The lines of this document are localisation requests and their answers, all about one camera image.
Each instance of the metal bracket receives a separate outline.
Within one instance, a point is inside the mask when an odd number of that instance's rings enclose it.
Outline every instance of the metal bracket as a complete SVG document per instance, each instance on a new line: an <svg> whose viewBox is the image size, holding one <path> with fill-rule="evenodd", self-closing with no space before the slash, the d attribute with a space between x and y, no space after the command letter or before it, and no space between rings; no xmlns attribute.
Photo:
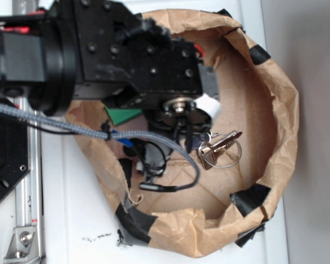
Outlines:
<svg viewBox="0 0 330 264"><path fill-rule="evenodd" d="M16 227L4 263L29 263L38 260L36 227Z"/></svg>

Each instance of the black mounting plate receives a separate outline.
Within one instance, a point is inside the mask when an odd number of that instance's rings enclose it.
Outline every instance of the black mounting plate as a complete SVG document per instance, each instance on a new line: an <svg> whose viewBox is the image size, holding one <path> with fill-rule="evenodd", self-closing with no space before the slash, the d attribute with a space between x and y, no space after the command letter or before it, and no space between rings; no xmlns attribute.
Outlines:
<svg viewBox="0 0 330 264"><path fill-rule="evenodd" d="M15 107L9 100L0 100ZM0 203L29 171L28 130L0 115Z"/></svg>

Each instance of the gray wall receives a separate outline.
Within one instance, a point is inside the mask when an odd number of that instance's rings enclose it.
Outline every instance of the gray wall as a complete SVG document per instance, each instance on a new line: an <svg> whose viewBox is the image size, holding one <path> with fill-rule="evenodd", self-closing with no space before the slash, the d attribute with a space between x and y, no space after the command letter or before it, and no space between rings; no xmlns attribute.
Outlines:
<svg viewBox="0 0 330 264"><path fill-rule="evenodd" d="M284 195L290 264L330 263L330 0L262 0L267 49L301 97Z"/></svg>

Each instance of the crumpled paper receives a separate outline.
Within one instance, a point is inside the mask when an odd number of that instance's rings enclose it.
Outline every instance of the crumpled paper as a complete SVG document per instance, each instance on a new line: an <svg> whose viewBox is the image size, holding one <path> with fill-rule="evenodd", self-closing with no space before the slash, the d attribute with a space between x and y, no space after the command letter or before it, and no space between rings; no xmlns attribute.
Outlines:
<svg viewBox="0 0 330 264"><path fill-rule="evenodd" d="M229 169L201 170L199 183L176 193L138 189L142 176L133 171L132 192L118 159L122 145L76 136L93 166L105 196L115 212L125 197L139 201L137 209L157 216L148 236L149 246L190 257L206 256L237 240L238 235L269 220L276 210L295 168L299 127L298 92L276 62L257 64L254 43L234 19L196 10L159 10L143 14L174 36L196 42L205 50L205 64L215 68L220 86L222 114L212 132L242 131L240 162ZM67 121L99 129L108 118L101 102L72 103ZM147 129L143 116L117 127L118 131ZM198 161L195 152L192 157ZM174 153L162 185L192 181L194 170ZM263 205L243 217L229 195L254 183L271 188Z"/></svg>

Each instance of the key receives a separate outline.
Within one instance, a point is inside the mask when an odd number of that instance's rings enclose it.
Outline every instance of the key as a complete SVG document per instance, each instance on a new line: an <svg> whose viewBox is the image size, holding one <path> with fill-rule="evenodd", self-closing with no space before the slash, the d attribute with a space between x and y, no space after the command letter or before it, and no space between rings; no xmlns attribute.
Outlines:
<svg viewBox="0 0 330 264"><path fill-rule="evenodd" d="M241 134L242 132L233 131L213 145L209 142L202 143L198 149L198 154L204 169L208 170L216 165L218 157L222 154L220 150L230 148L234 140L239 138Z"/></svg>

